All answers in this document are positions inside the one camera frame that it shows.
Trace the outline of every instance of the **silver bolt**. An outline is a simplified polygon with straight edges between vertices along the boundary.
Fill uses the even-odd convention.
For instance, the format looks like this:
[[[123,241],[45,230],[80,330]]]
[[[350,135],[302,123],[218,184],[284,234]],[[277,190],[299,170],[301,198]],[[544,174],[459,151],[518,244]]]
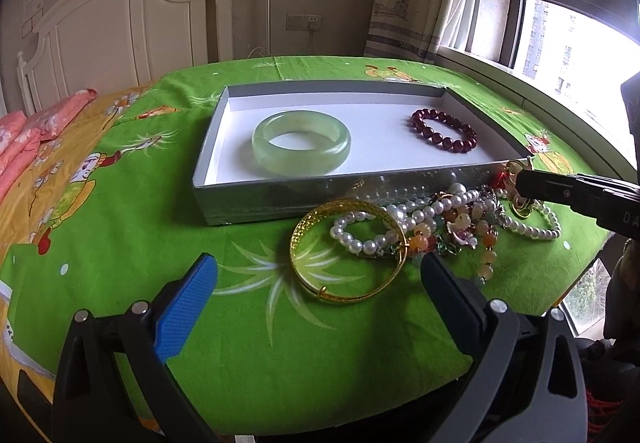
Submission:
[[[561,309],[553,308],[551,310],[551,317],[553,317],[558,322],[562,322],[564,320],[564,313],[562,313]]]
[[[144,300],[139,300],[138,302],[134,302],[133,306],[131,306],[131,311],[136,315],[142,315],[146,313],[149,309],[149,304]]]
[[[489,306],[496,313],[505,313],[509,309],[507,303],[503,300],[500,300],[499,298],[494,298],[489,303]]]
[[[76,322],[84,322],[88,318],[89,318],[89,312],[86,309],[81,309],[79,311],[76,311],[76,314],[74,315],[74,320]]]

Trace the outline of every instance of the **wall socket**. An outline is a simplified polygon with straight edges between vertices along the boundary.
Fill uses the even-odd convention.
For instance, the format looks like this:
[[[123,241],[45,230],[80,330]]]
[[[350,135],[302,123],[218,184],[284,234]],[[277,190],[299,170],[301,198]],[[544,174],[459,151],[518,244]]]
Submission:
[[[322,16],[316,14],[287,14],[287,30],[292,32],[319,32]]]

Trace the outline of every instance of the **bed sheet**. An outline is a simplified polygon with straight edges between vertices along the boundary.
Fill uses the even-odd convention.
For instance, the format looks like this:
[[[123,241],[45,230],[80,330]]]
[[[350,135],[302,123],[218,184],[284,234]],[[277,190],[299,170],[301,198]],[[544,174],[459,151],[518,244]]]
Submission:
[[[28,368],[50,399],[75,311],[120,314],[183,275],[203,251],[218,261],[218,286],[181,354],[168,365],[203,418],[222,433],[339,425],[396,407],[465,373],[470,360],[455,348],[413,266],[370,300],[342,307],[318,302],[305,295],[289,267],[296,220],[206,227],[193,197],[193,168],[226,85],[371,78],[451,87],[537,152],[536,168],[592,172],[526,111],[471,78],[431,65],[292,57],[174,72],[122,115],[94,116],[104,123],[111,116],[114,126],[108,131],[79,117],[68,134],[83,137],[84,161],[76,157],[72,165],[65,154],[54,169],[63,159],[63,138],[12,189],[14,199],[5,200],[14,203],[5,213],[29,217],[19,221],[16,235],[0,232],[12,245],[0,269],[0,291],[10,295],[4,310],[12,332],[5,336],[0,373],[9,378],[10,390],[17,379],[12,365],[18,365]],[[84,133],[76,133],[81,127]],[[68,184],[53,191],[52,176],[58,173]],[[517,311],[541,314],[593,259],[607,232],[569,208],[552,207],[562,238],[546,243],[501,233],[495,276],[483,290],[487,297],[500,296]],[[529,223],[543,226],[537,216]],[[312,265],[322,278],[348,280],[353,258],[322,232],[310,234],[298,263]],[[449,263],[456,274],[469,277],[478,254],[465,251]],[[0,311],[2,322],[4,315]],[[149,419],[130,371],[123,371],[139,415]]]

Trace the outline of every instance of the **headboard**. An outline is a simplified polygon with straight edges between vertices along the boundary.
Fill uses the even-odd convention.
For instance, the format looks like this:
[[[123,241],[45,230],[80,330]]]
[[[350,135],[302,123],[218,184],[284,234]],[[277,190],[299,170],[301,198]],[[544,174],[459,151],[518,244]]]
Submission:
[[[206,64],[206,0],[59,0],[34,27],[30,61],[18,53],[29,115],[83,88],[108,94]],[[216,0],[218,59],[233,59],[232,0]]]

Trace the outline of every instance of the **jade bangle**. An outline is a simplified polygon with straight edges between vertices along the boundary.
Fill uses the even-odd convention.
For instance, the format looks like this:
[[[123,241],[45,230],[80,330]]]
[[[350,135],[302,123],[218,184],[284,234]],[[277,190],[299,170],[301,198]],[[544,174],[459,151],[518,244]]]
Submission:
[[[317,149],[285,149],[271,143],[287,133],[316,133],[326,138]],[[333,116],[317,111],[284,111],[269,116],[251,138],[255,159],[281,176],[320,176],[342,165],[351,149],[351,134]]]

